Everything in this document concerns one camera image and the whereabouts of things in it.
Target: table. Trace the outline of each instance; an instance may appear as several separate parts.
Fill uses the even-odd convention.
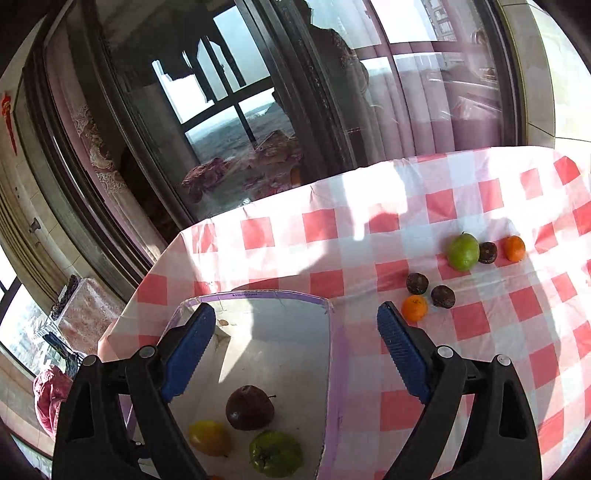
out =
[[[544,478],[591,416],[590,165],[541,147],[491,148],[379,163],[205,220],[182,232],[99,343],[103,360],[157,342],[185,299],[270,288],[331,299],[349,342],[348,381],[332,469],[323,478],[382,478],[422,410],[375,325],[418,271],[456,293],[419,324],[465,358],[507,354],[538,428]],[[519,234],[528,256],[453,271],[445,244]],[[464,397],[436,473],[453,465]]]

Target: dried fruit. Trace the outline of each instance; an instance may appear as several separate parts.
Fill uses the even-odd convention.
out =
[[[503,252],[507,260],[511,262],[520,262],[525,258],[525,244],[523,240],[516,236],[510,236],[503,243]]]
[[[469,233],[463,233],[449,245],[447,249],[447,262],[450,267],[458,272],[467,272],[480,257],[480,246],[478,240]]]
[[[198,421],[189,427],[189,443],[212,457],[227,456],[232,451],[232,439],[226,427],[211,420]]]
[[[456,294],[445,285],[438,285],[431,291],[431,300],[436,307],[452,308],[456,303]]]
[[[266,430],[248,447],[254,469],[270,478],[293,475],[304,465],[301,446],[291,435]]]
[[[422,295],[429,287],[429,280],[421,273],[411,273],[407,277],[407,289],[413,295]]]
[[[478,261],[484,264],[493,263],[496,260],[497,251],[496,245],[492,242],[484,242],[480,244],[480,258]]]
[[[226,403],[226,418],[236,430],[259,430],[271,423],[275,407],[260,388],[244,385]]]
[[[402,303],[400,313],[407,322],[418,322],[429,309],[427,301],[420,295],[412,295]]]

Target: lace curtain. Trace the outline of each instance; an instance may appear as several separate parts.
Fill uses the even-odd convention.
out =
[[[51,38],[46,62],[57,110],[80,162],[127,235],[152,261],[158,260],[166,243],[115,168],[100,136],[76,76],[65,24]]]

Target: green pear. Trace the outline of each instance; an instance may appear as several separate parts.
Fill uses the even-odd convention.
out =
[[[480,245],[469,233],[455,237],[447,249],[447,262],[458,272],[467,272],[478,263],[479,258]]]

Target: white tray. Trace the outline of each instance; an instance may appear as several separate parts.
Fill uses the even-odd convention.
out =
[[[185,393],[173,399],[170,410],[187,441],[189,426],[199,420],[228,428],[233,450],[227,458],[193,450],[207,474],[225,480],[265,478],[250,465],[248,452],[262,430],[235,430],[225,414],[232,392],[255,385],[277,396],[271,399],[275,417],[267,428],[289,433],[301,444],[304,466],[290,478],[310,480],[318,474],[320,479],[321,460],[330,464],[335,454],[344,367],[339,362],[344,358],[342,331],[331,324],[329,302],[284,291],[210,295],[181,305],[167,330],[184,324],[199,300],[215,309],[216,332]]]

